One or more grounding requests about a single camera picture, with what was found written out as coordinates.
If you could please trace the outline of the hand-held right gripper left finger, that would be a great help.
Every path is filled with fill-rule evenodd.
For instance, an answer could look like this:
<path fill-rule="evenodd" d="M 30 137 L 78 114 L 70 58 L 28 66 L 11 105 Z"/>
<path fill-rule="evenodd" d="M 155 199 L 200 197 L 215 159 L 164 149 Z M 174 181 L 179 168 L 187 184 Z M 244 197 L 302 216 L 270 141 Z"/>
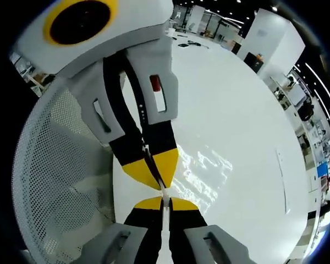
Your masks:
<path fill-rule="evenodd" d="M 74 263 L 137 263 L 140 255 L 153 260 L 161 247 L 163 199 L 138 202 L 123 224 L 114 223 L 88 241 Z"/>

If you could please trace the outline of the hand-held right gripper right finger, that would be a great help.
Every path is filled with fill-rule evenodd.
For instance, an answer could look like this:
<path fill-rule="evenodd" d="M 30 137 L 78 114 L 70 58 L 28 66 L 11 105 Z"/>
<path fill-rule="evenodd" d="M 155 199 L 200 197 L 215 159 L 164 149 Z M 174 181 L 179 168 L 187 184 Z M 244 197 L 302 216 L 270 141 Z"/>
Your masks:
<path fill-rule="evenodd" d="M 169 249 L 174 263 L 254 263 L 248 248 L 184 199 L 169 202 Z"/>

